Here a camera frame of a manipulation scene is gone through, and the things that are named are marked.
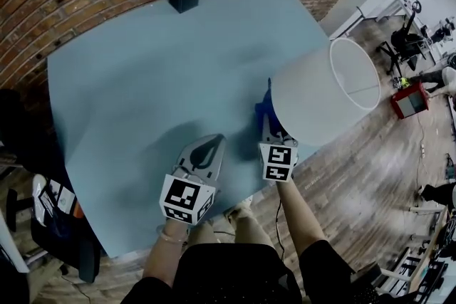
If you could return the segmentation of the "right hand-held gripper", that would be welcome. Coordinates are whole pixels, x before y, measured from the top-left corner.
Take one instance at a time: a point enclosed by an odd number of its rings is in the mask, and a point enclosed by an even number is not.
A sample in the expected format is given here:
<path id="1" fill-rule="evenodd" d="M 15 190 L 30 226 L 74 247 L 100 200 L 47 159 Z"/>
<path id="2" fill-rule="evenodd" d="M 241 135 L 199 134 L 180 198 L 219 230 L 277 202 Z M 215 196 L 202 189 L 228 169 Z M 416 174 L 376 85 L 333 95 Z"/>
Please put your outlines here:
<path id="1" fill-rule="evenodd" d="M 298 142 L 288 133 L 275 137 L 271 133 L 269 116 L 263 114 L 259 153 L 262 162 L 262 178 L 268 181 L 287 182 L 298 162 Z"/>

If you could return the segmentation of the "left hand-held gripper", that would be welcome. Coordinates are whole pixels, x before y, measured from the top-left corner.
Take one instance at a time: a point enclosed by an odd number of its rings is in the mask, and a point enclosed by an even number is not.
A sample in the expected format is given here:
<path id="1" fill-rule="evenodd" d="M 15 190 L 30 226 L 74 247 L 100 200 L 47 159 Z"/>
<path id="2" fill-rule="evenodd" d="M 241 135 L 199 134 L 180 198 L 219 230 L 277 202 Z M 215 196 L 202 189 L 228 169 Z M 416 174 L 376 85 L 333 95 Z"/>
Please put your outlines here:
<path id="1" fill-rule="evenodd" d="M 227 140 L 214 134 L 187 145 L 167 174 L 160 195 L 165 217 L 189 225 L 198 224 L 213 205 L 217 179 L 222 168 Z"/>

